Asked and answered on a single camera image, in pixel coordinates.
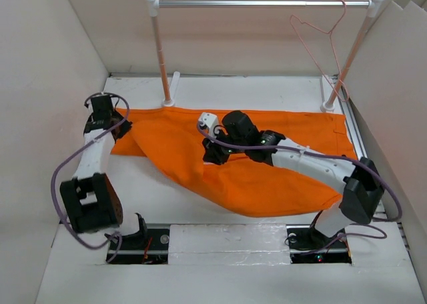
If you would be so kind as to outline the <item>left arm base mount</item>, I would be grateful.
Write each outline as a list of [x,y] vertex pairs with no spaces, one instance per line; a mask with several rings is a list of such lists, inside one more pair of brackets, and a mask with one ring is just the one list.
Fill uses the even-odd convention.
[[168,264],[169,227],[148,228],[147,237],[143,241],[138,241],[137,235],[133,233],[133,237],[126,237],[117,253],[118,244],[111,242],[106,262],[112,265]]

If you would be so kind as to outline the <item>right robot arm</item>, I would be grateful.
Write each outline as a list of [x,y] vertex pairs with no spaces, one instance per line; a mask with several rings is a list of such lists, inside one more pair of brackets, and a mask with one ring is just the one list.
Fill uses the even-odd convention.
[[205,162],[223,165],[230,155],[243,153],[252,161],[295,171],[339,193],[341,200],[320,211],[304,234],[315,246],[324,246],[351,224],[371,224],[384,188],[370,159],[325,155],[281,133],[260,131],[242,111],[232,111],[222,120],[203,112],[197,128],[205,136]]

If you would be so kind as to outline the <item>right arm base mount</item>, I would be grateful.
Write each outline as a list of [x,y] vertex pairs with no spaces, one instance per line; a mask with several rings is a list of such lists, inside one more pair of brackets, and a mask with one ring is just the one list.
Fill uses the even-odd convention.
[[287,225],[284,243],[290,250],[291,264],[351,264],[348,246],[340,234],[325,237],[316,233],[308,225]]

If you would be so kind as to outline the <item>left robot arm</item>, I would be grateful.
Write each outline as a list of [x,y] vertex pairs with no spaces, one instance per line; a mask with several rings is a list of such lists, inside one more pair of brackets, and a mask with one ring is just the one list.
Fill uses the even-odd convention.
[[[85,242],[81,234],[116,229],[123,223],[123,207],[107,176],[107,164],[114,145],[132,128],[130,111],[121,114],[116,108],[124,100],[114,93],[95,93],[85,100],[89,117],[83,129],[84,145],[51,178],[51,196],[61,222],[76,241],[91,250],[97,247]],[[59,170],[76,157],[80,160],[75,173],[56,184]]]

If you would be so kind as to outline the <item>pink wire hanger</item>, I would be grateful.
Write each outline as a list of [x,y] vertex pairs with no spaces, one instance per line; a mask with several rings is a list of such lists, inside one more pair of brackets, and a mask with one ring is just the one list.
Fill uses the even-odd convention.
[[298,29],[300,27],[308,27],[312,31],[316,31],[318,34],[325,36],[324,40],[328,41],[328,47],[327,47],[327,50],[324,51],[324,53],[327,55],[333,56],[336,70],[339,74],[341,74],[342,69],[341,69],[341,66],[340,66],[340,63],[338,60],[336,48],[334,46],[333,34],[334,34],[334,31],[336,30],[336,27],[340,24],[342,19],[346,16],[348,3],[345,2],[344,0],[339,0],[338,5],[339,5],[339,7],[341,7],[343,9],[343,11],[342,11],[341,15],[338,17],[338,19],[336,20],[336,22],[327,31],[325,31],[319,27],[316,27],[315,25],[313,25],[307,21],[303,21],[297,15],[292,14],[292,15],[290,15],[290,18],[289,18],[291,28],[293,29],[294,33],[296,34],[296,37],[299,39],[303,48],[306,50],[307,54],[310,56],[311,60],[313,61],[314,65],[316,66],[316,68],[318,69],[318,71],[320,72],[322,77],[326,77],[326,75],[327,75],[326,72],[321,67],[321,64],[324,62],[324,60],[321,60],[319,62],[315,58],[315,55],[319,55],[320,51],[316,51],[313,54],[312,51],[310,50],[309,46],[307,45],[307,43],[304,41],[304,39],[303,39],[303,37],[300,34]]

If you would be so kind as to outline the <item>orange trousers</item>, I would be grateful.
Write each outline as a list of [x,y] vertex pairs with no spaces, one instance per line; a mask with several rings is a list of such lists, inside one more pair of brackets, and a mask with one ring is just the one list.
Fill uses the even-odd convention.
[[[223,165],[203,161],[197,109],[133,109],[131,130],[119,139],[115,155],[147,157],[166,177],[234,213],[279,217],[330,208],[341,198],[325,184],[295,171],[232,155]],[[248,111],[259,130],[284,134],[324,154],[354,158],[345,118],[332,113]]]

